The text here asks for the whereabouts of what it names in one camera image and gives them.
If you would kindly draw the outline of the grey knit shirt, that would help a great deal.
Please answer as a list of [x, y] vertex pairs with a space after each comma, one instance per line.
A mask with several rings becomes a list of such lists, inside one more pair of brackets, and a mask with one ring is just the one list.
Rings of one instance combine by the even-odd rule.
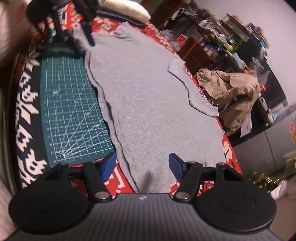
[[168, 192], [175, 181], [170, 153], [207, 167], [225, 161], [218, 109], [200, 94], [180, 57], [126, 22], [111, 35], [93, 33], [95, 46], [81, 29], [73, 33], [133, 190]]

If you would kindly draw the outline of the green cutting mat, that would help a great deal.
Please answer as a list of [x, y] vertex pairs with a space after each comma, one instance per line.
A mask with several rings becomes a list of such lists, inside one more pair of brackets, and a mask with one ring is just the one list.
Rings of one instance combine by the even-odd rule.
[[84, 59], [64, 44], [43, 52], [40, 104], [50, 167], [93, 162], [115, 151]]

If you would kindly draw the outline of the grey refrigerator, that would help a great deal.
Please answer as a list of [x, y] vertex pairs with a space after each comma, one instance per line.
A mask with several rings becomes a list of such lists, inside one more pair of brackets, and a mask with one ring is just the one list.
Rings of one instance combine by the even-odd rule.
[[244, 175], [271, 174], [284, 168], [283, 156], [295, 150], [295, 111], [255, 137], [234, 147]]

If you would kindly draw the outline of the beige jacket on chair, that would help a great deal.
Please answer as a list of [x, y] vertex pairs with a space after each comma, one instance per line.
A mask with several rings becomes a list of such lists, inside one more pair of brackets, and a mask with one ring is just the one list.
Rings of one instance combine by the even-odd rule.
[[202, 68], [195, 78], [218, 108], [224, 128], [232, 133], [240, 129], [260, 94], [256, 72], [226, 73]]

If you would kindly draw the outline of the small decorated christmas tree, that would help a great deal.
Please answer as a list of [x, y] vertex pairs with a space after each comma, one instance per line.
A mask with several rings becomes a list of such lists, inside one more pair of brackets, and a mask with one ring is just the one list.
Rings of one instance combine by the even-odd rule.
[[284, 179], [275, 178], [273, 176], [268, 176], [265, 173], [258, 173], [256, 171], [252, 171], [248, 180], [267, 193], [271, 193], [284, 181]]

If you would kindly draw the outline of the brown wooden drawer cabinet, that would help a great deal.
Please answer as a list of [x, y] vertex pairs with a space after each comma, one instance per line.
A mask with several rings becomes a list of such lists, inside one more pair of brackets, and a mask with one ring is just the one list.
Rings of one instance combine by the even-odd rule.
[[210, 69], [214, 60], [204, 51], [200, 44], [189, 37], [180, 48], [178, 55], [185, 61], [185, 66], [195, 75], [201, 68]]

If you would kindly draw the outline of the white plastic bag on floor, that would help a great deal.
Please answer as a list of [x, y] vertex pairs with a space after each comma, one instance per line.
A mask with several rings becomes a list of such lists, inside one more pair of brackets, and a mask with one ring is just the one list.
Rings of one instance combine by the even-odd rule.
[[159, 34], [165, 38], [165, 40], [170, 44], [171, 48], [176, 52], [180, 51], [177, 43], [174, 42], [173, 31], [171, 30], [161, 30]]

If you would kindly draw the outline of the cluttered shelf unit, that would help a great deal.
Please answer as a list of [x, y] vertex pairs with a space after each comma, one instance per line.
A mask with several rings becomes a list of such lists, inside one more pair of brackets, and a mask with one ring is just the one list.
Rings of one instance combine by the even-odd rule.
[[226, 16], [220, 20], [220, 23], [224, 25], [229, 32], [232, 32], [233, 35], [236, 34], [245, 42], [248, 39], [254, 38], [262, 47], [266, 49], [270, 48], [270, 44], [264, 36], [264, 31], [261, 27], [253, 23], [244, 24], [239, 16], [230, 14], [226, 14]]

